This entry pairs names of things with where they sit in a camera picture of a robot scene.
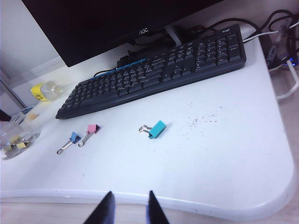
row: desk surface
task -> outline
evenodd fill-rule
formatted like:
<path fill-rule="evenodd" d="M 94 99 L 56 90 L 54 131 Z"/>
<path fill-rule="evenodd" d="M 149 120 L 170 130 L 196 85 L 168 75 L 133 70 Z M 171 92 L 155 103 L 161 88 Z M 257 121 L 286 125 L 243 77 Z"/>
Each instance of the desk surface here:
<path fill-rule="evenodd" d="M 1 161 L 1 200 L 147 203 L 227 219 L 269 216 L 295 191 L 295 166 L 258 40 L 244 68 L 93 114 L 54 119 L 64 101 L 40 104 L 37 141 Z M 150 140 L 143 125 L 167 128 Z M 86 145 L 56 151 L 72 131 L 101 130 Z"/>

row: black cable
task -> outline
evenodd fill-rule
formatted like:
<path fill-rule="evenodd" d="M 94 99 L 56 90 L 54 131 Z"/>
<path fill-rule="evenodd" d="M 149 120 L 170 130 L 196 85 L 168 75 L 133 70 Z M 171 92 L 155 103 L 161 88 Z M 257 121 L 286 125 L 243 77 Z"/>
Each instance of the black cable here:
<path fill-rule="evenodd" d="M 97 74 L 100 74 L 100 73 L 102 73 L 102 72 L 112 71 L 112 70 L 114 70 L 114 69 L 108 69 L 108 70 L 98 71 L 97 73 L 95 73 L 95 74 L 93 75 L 93 77 L 96 77 Z"/>
<path fill-rule="evenodd" d="M 291 17 L 290 15 L 286 15 L 286 16 L 282 16 L 282 17 L 279 17 L 279 18 L 273 20 L 273 21 L 268 25 L 268 29 L 269 29 L 269 31 L 274 31 L 274 30 L 271 28 L 272 25 L 273 25 L 274 23 L 276 23 L 276 22 L 278 22 L 278 21 L 280 21 L 280 20 L 288 19 L 288 18 L 290 18 L 290 17 Z"/>
<path fill-rule="evenodd" d="M 214 23 L 213 25 L 211 25 L 211 26 L 207 27 L 206 29 L 200 31 L 200 32 L 199 32 L 199 35 L 205 33 L 207 30 L 209 30 L 209 29 L 211 29 L 211 28 L 213 28 L 213 27 L 215 27 L 215 26 L 218 26 L 218 25 L 220 25 L 220 24 L 222 24 L 222 23 L 225 23 L 225 22 L 232 22 L 232 21 L 244 22 L 244 23 L 247 23 L 247 24 L 253 26 L 256 30 L 259 30 L 259 29 L 260 29 L 255 23 L 253 23 L 253 22 L 251 22 L 251 21 L 249 21 L 249 20 L 240 19 L 240 18 L 228 18 L 228 19 L 221 20 L 221 21 L 219 21 L 219 22 L 217 22 L 217 23 Z"/>
<path fill-rule="evenodd" d="M 271 21 L 271 19 L 273 18 L 274 15 L 278 14 L 278 13 L 285 13 L 288 14 L 289 16 L 293 17 L 294 14 L 292 12 L 290 12 L 289 10 L 285 10 L 285 9 L 280 9 L 280 10 L 276 10 L 273 13 L 271 13 L 271 15 L 268 17 L 268 19 L 266 20 L 266 22 L 258 29 L 256 30 L 256 32 L 253 32 L 251 35 L 249 35 L 247 38 L 253 37 L 257 34 L 260 34 L 262 32 L 262 30 L 269 24 L 269 22 Z"/>
<path fill-rule="evenodd" d="M 196 33 L 198 33 L 198 31 L 197 31 L 198 29 L 199 29 L 199 30 L 209 29 L 209 30 L 214 31 L 214 32 L 217 31 L 217 30 L 214 29 L 214 28 L 206 28 L 206 27 L 204 27 L 203 25 L 197 25 L 197 26 L 195 26 L 195 27 L 192 27 L 192 28 L 189 29 L 189 31 L 191 31 L 191 30 L 195 30 Z"/>

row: yellow label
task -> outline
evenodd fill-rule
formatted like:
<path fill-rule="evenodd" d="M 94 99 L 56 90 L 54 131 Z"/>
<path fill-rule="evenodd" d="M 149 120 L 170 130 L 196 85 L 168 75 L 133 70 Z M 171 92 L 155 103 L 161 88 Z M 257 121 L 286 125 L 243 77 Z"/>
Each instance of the yellow label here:
<path fill-rule="evenodd" d="M 41 92 L 41 87 L 44 83 L 39 83 L 39 84 L 36 84 L 35 86 L 33 86 L 31 88 L 31 93 L 32 95 L 37 98 L 38 100 L 41 100 L 41 101 L 48 101 L 48 99 L 42 94 Z"/>

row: binder clip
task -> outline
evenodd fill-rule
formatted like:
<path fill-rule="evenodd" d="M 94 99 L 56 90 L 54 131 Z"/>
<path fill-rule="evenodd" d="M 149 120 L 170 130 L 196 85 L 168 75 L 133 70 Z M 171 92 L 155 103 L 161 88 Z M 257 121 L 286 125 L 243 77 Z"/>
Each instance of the binder clip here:
<path fill-rule="evenodd" d="M 80 141 L 80 136 L 77 135 L 76 133 L 72 132 L 71 133 L 71 137 L 70 140 L 64 145 L 62 146 L 59 150 L 57 150 L 57 154 L 60 155 L 68 146 L 70 146 L 71 144 L 75 144 L 78 141 Z"/>
<path fill-rule="evenodd" d="M 166 128 L 166 125 L 162 121 L 158 121 L 153 127 L 147 127 L 143 125 L 139 128 L 139 132 L 146 132 L 149 134 L 150 139 L 155 139 Z"/>
<path fill-rule="evenodd" d="M 78 144 L 78 146 L 82 147 L 85 144 L 85 142 L 89 139 L 89 137 L 92 136 L 93 134 L 96 134 L 99 129 L 100 129 L 100 126 L 98 126 L 98 125 L 88 125 L 87 126 L 87 131 L 86 131 L 87 135 Z"/>

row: cable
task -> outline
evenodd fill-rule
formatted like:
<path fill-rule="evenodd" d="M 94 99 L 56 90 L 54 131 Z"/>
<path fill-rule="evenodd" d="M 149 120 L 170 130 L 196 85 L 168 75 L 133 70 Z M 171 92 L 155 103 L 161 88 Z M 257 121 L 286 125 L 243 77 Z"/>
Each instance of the cable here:
<path fill-rule="evenodd" d="M 272 30 L 272 28 L 271 28 L 272 25 L 273 25 L 274 23 L 276 23 L 276 22 L 278 22 L 278 21 L 280 21 L 280 20 L 288 19 L 288 18 L 290 18 L 290 17 L 291 17 L 290 15 L 286 15 L 286 16 L 282 16 L 282 17 L 279 17 L 279 18 L 273 20 L 273 21 L 268 25 L 268 29 L 269 29 L 269 31 L 274 31 L 274 30 Z"/>
<path fill-rule="evenodd" d="M 255 23 L 253 23 L 253 22 L 251 22 L 251 21 L 249 21 L 249 20 L 240 19 L 240 18 L 228 18 L 228 19 L 224 19 L 224 20 L 221 20 L 221 21 L 219 21 L 219 22 L 216 22 L 216 23 L 214 23 L 213 25 L 211 25 L 211 26 L 209 26 L 209 27 L 203 29 L 202 31 L 199 32 L 199 35 L 205 33 L 206 31 L 208 31 L 208 30 L 212 29 L 213 27 L 218 26 L 218 25 L 220 25 L 220 24 L 222 24 L 222 23 L 225 23 L 225 22 L 232 22 L 232 21 L 244 22 L 244 23 L 247 23 L 247 24 L 253 26 L 256 30 L 259 30 L 259 29 L 260 29 Z"/>
<path fill-rule="evenodd" d="M 294 18 L 294 14 L 292 12 L 290 12 L 289 10 L 285 10 L 285 9 L 280 9 L 280 10 L 276 10 L 273 13 L 271 13 L 271 15 L 268 17 L 268 19 L 266 20 L 266 22 L 258 29 L 256 30 L 256 32 L 252 33 L 249 37 L 250 38 L 256 34 L 259 34 L 262 32 L 262 30 L 270 23 L 271 19 L 273 18 L 274 15 L 278 14 L 278 13 L 285 13 L 288 14 L 290 17 Z"/>
<path fill-rule="evenodd" d="M 278 33 L 278 31 L 265 32 L 265 33 L 257 34 L 255 36 L 250 37 L 250 38 L 244 39 L 243 43 L 251 41 L 252 39 L 254 39 L 254 38 L 258 37 L 258 36 L 263 36 L 263 35 L 267 35 L 267 34 L 276 34 L 276 33 Z"/>
<path fill-rule="evenodd" d="M 108 69 L 108 70 L 98 71 L 97 73 L 95 73 L 95 74 L 93 75 L 93 77 L 96 77 L 97 74 L 100 74 L 100 73 L 102 73 L 102 72 L 112 71 L 112 70 L 114 70 L 114 69 Z"/>
<path fill-rule="evenodd" d="M 279 69 L 281 66 L 282 66 L 282 64 L 281 64 L 281 65 L 279 65 L 279 66 L 277 66 L 277 67 L 275 67 L 275 68 L 273 68 L 273 69 L 269 69 L 269 72 L 272 72 L 272 71 L 278 70 L 278 69 Z"/>
<path fill-rule="evenodd" d="M 292 95 L 299 87 L 299 78 L 298 78 L 298 75 L 297 75 L 297 72 L 296 70 L 294 69 L 294 66 L 292 65 L 291 61 L 290 60 L 287 60 L 286 62 L 289 66 L 289 69 L 291 71 L 291 74 L 295 80 L 295 85 L 285 94 L 283 95 L 280 95 L 280 96 L 277 96 L 277 100 L 282 100 L 282 99 L 285 99 L 287 97 L 289 97 L 290 95 Z"/>
<path fill-rule="evenodd" d="M 297 25 L 299 25 L 299 21 L 296 22 L 295 24 L 291 25 L 289 28 L 292 29 L 293 27 L 295 27 L 295 26 L 297 26 Z"/>

